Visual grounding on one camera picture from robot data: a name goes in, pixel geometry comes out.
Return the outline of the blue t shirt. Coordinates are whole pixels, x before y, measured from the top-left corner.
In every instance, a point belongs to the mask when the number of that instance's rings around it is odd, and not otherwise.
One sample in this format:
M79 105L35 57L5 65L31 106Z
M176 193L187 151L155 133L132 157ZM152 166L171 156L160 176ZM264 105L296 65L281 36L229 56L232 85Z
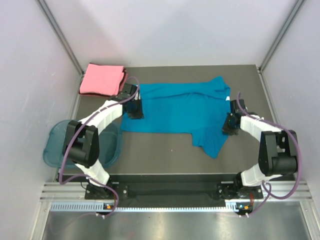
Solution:
M192 145L217 158L227 140L222 128L230 112L231 88L221 76L198 83L141 84L142 119L122 118L136 133L190 134Z

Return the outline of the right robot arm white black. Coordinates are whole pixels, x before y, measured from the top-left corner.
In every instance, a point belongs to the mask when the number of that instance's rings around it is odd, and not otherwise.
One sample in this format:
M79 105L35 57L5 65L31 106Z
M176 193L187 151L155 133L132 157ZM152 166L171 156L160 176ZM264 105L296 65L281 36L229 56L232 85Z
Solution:
M299 169L296 133L246 110L243 99L232 100L222 133L233 136L241 130L250 134L259 142L258 160L251 168L237 173L232 183L217 185L219 197L225 200L248 198L261 190L263 182L295 174Z

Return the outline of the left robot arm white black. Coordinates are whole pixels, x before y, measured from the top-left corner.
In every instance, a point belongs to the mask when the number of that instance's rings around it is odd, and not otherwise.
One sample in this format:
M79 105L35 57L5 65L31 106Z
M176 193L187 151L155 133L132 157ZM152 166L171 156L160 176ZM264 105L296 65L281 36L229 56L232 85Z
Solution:
M117 94L109 96L93 113L81 120L71 120L66 127L62 148L63 160L59 183L64 184L62 175L67 161L71 161L83 172L89 183L96 186L102 198L109 198L114 191L110 175L99 160L99 136L114 120L123 114L139 120L144 118L139 84L126 83Z

